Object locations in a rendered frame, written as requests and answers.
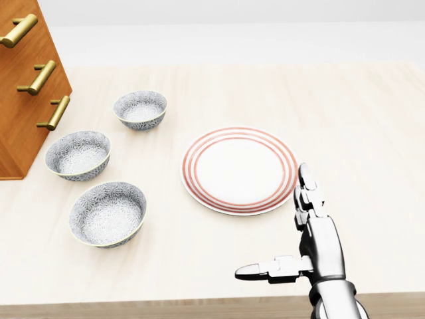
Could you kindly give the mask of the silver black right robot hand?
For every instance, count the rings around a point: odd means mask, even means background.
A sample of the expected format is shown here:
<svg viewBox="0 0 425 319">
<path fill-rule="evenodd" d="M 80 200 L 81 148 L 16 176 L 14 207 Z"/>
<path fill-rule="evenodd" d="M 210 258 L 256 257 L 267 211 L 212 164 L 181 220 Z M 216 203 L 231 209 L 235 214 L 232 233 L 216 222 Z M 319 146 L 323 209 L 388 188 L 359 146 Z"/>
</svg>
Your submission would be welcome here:
<svg viewBox="0 0 425 319">
<path fill-rule="evenodd" d="M 301 232 L 299 259 L 279 256 L 269 263 L 240 267 L 239 280 L 267 280 L 270 284 L 295 282 L 305 276 L 311 284 L 320 280 L 344 279 L 345 261 L 336 226 L 325 213 L 324 198 L 306 163 L 299 165 L 299 182 L 293 192 L 294 221 Z"/>
</svg>

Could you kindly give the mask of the white plate with red rings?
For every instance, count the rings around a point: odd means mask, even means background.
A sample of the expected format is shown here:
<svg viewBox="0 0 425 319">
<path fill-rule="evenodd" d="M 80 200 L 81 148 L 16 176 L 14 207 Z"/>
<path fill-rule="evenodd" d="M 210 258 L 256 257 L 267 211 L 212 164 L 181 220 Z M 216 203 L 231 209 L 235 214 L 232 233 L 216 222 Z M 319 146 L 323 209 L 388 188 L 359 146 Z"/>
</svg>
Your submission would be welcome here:
<svg viewBox="0 0 425 319">
<path fill-rule="evenodd" d="M 272 211 L 292 196 L 298 161 L 290 147 L 258 128 L 216 128 L 199 136 L 181 159 L 180 176 L 200 204 L 227 215 Z"/>
</svg>

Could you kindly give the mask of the grey patterned bowl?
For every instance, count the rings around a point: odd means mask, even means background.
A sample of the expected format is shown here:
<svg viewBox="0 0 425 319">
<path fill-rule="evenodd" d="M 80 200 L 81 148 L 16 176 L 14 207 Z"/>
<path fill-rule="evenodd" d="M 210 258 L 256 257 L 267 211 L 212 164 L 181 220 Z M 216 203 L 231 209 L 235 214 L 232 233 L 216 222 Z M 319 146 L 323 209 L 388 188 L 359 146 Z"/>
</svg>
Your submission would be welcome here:
<svg viewBox="0 0 425 319">
<path fill-rule="evenodd" d="M 140 188 L 124 181 L 110 181 L 95 185 L 76 200 L 68 224 L 77 241 L 111 249 L 139 233 L 146 211 L 147 201 Z"/>
<path fill-rule="evenodd" d="M 46 152 L 45 164 L 68 181 L 88 181 L 102 173 L 109 163 L 111 143 L 96 131 L 78 131 L 55 141 Z"/>
<path fill-rule="evenodd" d="M 136 131 L 148 131 L 157 127 L 164 119 L 166 110 L 166 98 L 149 90 L 130 92 L 120 97 L 113 107 L 119 121 Z"/>
</svg>

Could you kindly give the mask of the wooden drawer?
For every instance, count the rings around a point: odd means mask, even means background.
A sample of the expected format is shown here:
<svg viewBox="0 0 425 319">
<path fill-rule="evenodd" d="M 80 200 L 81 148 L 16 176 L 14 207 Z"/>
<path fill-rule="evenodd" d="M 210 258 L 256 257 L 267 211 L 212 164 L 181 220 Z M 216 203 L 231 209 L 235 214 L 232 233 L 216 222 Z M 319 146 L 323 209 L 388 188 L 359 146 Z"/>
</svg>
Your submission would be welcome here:
<svg viewBox="0 0 425 319">
<path fill-rule="evenodd" d="M 56 67 L 39 93 L 19 92 L 18 86 L 28 86 L 40 74 L 36 64 L 54 61 Z M 70 94 L 64 73 L 50 33 L 43 21 L 38 23 L 12 49 L 0 45 L 0 134 L 15 144 L 47 129 L 37 128 L 37 122 L 50 118 L 54 106 L 51 100 Z"/>
<path fill-rule="evenodd" d="M 58 65 L 36 96 L 27 92 L 0 95 L 0 180 L 23 179 L 29 172 L 49 131 L 46 122 L 59 100 L 72 92 L 63 66 Z"/>
<path fill-rule="evenodd" d="M 0 95 L 16 92 L 18 85 L 28 85 L 35 77 L 34 64 L 41 62 L 45 44 L 43 15 L 37 0 L 0 0 L 0 37 L 6 37 L 17 26 L 13 19 L 35 16 L 37 23 L 13 48 L 0 43 Z"/>
</svg>

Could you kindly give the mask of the wooden cabinet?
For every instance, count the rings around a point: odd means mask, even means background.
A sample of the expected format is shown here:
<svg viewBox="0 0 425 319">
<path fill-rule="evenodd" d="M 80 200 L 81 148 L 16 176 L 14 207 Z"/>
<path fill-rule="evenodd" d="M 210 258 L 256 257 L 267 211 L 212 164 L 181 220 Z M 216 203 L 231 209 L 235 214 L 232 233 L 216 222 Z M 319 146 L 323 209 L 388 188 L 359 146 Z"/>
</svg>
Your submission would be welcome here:
<svg viewBox="0 0 425 319">
<path fill-rule="evenodd" d="M 22 179 L 72 92 L 37 0 L 0 0 L 0 180 Z"/>
</svg>

